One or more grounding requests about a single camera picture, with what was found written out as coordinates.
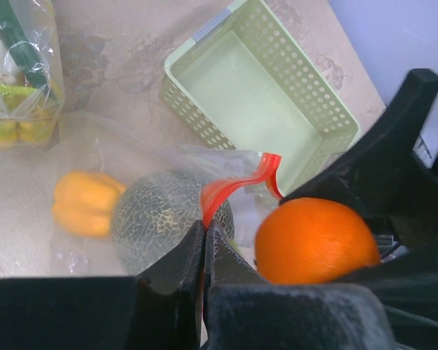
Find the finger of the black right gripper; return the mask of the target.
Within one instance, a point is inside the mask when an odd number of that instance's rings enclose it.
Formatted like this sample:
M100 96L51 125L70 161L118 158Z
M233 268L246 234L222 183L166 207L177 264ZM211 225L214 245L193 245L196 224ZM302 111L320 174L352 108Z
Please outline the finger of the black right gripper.
M408 71L375 124L344 154L280 202L324 198L362 217L388 217L399 233L438 234L438 177L414 145L438 94L438 74Z

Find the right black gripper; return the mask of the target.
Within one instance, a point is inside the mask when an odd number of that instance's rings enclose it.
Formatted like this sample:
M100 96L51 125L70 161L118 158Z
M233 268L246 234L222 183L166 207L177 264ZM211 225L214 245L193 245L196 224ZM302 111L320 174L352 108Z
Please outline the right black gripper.
M400 349L438 349L438 234L416 251L337 281L376 295Z

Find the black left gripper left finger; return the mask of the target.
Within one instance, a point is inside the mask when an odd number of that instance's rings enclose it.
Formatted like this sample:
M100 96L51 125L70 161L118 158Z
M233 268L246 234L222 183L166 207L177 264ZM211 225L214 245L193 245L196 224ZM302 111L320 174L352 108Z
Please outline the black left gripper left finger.
M0 279L0 349L198 349L205 228L137 276Z

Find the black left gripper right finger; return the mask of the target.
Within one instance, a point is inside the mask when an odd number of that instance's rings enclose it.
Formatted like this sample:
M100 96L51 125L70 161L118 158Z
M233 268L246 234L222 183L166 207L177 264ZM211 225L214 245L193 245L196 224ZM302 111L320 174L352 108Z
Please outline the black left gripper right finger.
M357 284L270 284L216 220L205 241L209 349L395 349L383 305Z

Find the orange fruit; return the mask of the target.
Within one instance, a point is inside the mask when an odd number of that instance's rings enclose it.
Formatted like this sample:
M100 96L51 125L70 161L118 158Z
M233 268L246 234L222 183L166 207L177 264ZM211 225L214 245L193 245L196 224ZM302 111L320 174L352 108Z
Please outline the orange fruit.
M275 209L255 236L258 272L274 284L319 284L379 265L374 236L348 206L298 198Z

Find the netted green melon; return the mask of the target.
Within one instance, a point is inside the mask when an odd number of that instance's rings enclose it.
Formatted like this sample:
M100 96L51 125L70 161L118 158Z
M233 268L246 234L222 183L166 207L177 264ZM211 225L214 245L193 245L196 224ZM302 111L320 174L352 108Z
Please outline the netted green melon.
M120 264L137 275L178 245L202 218L199 196L212 177L187 169L156 171L136 180L112 212L110 234Z

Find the yellow bell pepper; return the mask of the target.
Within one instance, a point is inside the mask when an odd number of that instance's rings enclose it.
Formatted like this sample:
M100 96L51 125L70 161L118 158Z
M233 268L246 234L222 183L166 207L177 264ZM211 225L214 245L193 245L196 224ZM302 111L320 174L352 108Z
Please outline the yellow bell pepper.
M54 221L71 234L91 238L110 234L113 209L126 186L103 172L70 171L54 189Z

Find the clear zip bag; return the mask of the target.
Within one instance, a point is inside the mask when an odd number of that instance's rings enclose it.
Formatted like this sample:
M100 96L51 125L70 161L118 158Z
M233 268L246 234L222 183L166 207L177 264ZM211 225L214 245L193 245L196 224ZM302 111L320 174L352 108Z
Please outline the clear zip bag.
M137 275L170 252L203 216L200 195L242 179L262 152L189 144L154 147L90 112L58 124L60 159L50 213L57 276Z
M0 1L0 150L49 142L65 101L51 1Z

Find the yellow banana bunch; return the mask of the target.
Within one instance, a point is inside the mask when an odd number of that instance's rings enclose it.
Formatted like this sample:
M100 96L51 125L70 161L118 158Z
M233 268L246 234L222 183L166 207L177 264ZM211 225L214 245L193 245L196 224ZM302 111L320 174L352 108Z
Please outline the yellow banana bunch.
M46 144L64 101L64 92L55 81L39 88L1 83L0 149Z

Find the green cucumber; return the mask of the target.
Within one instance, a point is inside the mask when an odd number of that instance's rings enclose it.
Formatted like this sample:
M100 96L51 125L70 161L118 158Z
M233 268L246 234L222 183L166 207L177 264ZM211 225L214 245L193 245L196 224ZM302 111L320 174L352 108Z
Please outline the green cucumber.
M44 88L46 96L55 94L45 73L45 65L25 32L8 0L0 0L0 27L5 46L18 68L34 88Z

